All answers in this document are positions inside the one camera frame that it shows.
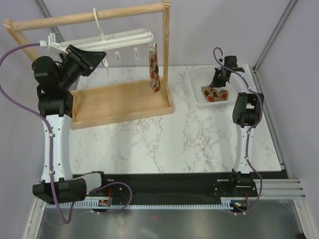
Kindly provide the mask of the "white plastic clip hanger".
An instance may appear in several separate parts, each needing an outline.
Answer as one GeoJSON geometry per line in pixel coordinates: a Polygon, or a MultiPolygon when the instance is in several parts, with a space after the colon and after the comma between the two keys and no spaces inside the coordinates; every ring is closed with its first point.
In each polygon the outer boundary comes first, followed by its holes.
{"type": "Polygon", "coordinates": [[[95,23],[100,32],[99,36],[84,38],[79,40],[64,41],[59,43],[59,47],[63,50],[68,45],[73,45],[79,49],[86,51],[108,51],[114,50],[117,61],[121,62],[119,53],[120,48],[132,47],[134,58],[139,59],[138,45],[146,44],[151,53],[154,53],[156,44],[153,43],[154,36],[149,29],[140,28],[119,33],[105,34],[100,27],[97,11],[93,9],[95,23]]]}

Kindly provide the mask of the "argyle sock beige orange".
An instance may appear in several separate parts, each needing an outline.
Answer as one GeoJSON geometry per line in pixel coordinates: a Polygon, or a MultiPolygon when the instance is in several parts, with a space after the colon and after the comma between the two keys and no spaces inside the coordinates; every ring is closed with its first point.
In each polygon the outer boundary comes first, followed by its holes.
{"type": "Polygon", "coordinates": [[[158,63],[158,47],[154,44],[149,53],[149,71],[151,88],[154,93],[160,90],[160,75],[159,75],[159,63],[158,63]]]}

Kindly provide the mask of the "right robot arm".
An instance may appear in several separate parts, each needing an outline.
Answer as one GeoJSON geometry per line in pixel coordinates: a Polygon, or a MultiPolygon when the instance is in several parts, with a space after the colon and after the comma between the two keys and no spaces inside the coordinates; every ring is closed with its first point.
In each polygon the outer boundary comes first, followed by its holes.
{"type": "Polygon", "coordinates": [[[232,120],[237,130],[237,152],[229,181],[220,183],[220,191],[232,196],[255,197],[258,195],[254,175],[257,170],[251,164],[252,144],[257,125],[263,117],[264,96],[253,90],[242,75],[244,68],[237,64],[236,56],[215,58],[218,68],[211,82],[214,88],[225,87],[232,74],[239,77],[231,83],[237,92],[232,120]]]}

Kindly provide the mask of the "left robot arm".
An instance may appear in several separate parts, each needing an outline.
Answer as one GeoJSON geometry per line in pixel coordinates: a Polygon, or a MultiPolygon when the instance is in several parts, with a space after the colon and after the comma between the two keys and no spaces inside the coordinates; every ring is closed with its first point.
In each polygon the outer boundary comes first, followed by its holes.
{"type": "Polygon", "coordinates": [[[73,114],[73,95],[69,89],[80,76],[88,77],[106,55],[69,45],[60,54],[60,63],[49,56],[41,56],[32,63],[45,135],[43,172],[32,193],[50,205],[83,201],[91,190],[98,196],[109,191],[109,184],[102,180],[100,172],[74,178],[69,159],[73,114]]]}

